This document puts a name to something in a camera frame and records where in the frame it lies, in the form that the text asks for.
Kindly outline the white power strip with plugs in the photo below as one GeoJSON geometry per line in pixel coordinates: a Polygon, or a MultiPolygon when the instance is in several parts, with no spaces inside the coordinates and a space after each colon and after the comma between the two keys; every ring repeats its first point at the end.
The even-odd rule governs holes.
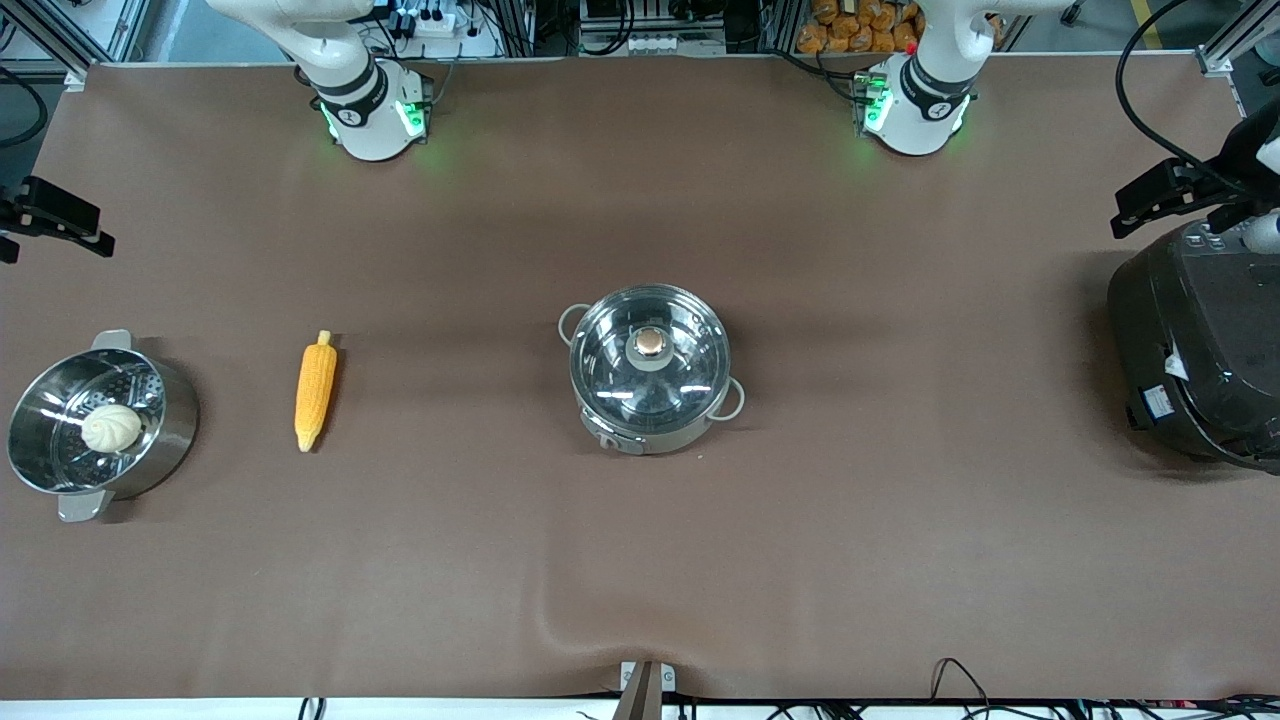
{"type": "Polygon", "coordinates": [[[390,0],[389,6],[389,29],[397,38],[454,38],[474,29],[460,0],[390,0]]]}

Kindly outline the yellow corn cob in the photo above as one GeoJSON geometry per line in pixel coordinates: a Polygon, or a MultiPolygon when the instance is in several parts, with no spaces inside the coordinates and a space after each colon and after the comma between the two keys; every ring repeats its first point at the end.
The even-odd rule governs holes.
{"type": "Polygon", "coordinates": [[[325,428],[337,364],[332,332],[320,331],[315,342],[302,352],[294,393],[294,438],[302,454],[314,450],[325,428]]]}

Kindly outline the white steamed bun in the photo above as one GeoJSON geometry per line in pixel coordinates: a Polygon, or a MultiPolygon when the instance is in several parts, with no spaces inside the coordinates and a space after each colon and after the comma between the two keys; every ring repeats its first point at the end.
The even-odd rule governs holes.
{"type": "Polygon", "coordinates": [[[143,434],[141,415],[132,407],[106,404],[92,410],[82,421],[79,437],[88,450],[118,454],[143,434]]]}

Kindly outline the black rice cooker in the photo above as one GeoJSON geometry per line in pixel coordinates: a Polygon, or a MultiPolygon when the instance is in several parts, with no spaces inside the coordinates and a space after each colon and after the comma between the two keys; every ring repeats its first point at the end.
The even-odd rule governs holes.
{"type": "Polygon", "coordinates": [[[1192,222],[1125,260],[1106,307],[1134,430],[1280,477],[1280,252],[1192,222]]]}

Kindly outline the aluminium frame post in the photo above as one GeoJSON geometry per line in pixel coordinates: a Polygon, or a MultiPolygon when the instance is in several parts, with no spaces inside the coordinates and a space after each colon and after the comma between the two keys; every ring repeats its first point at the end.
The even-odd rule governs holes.
{"type": "Polygon", "coordinates": [[[1196,50],[1203,76],[1233,72],[1233,61],[1267,37],[1280,33],[1280,0],[1239,0],[1240,10],[1196,50]]]}
{"type": "Polygon", "coordinates": [[[0,0],[0,68],[78,86],[91,67],[141,59],[155,0],[0,0]]]}

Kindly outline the bin of orange bread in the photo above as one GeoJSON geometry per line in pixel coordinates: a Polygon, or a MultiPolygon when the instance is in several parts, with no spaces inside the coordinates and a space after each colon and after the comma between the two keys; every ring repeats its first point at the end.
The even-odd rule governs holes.
{"type": "Polygon", "coordinates": [[[795,51],[913,53],[925,26],[925,13],[914,0],[806,0],[795,51]]]}

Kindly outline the stainless steel steamer pot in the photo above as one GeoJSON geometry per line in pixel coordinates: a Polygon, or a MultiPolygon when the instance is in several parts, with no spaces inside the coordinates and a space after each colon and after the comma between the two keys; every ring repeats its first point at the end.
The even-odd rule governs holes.
{"type": "Polygon", "coordinates": [[[113,502],[168,479],[189,452],[198,419],[184,374],[141,352],[131,332],[105,331],[31,382],[12,414],[6,452],[26,486],[58,501],[61,521],[93,521],[113,502]],[[95,452],[81,439],[84,418],[106,404],[132,407],[143,421],[143,434],[118,454],[95,452]]]}

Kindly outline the metal table edge clamp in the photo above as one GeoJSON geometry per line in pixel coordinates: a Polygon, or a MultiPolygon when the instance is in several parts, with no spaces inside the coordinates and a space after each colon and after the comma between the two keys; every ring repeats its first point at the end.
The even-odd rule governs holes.
{"type": "Polygon", "coordinates": [[[676,692],[676,678],[669,664],[621,664],[621,696],[612,720],[663,720],[664,697],[676,692]]]}

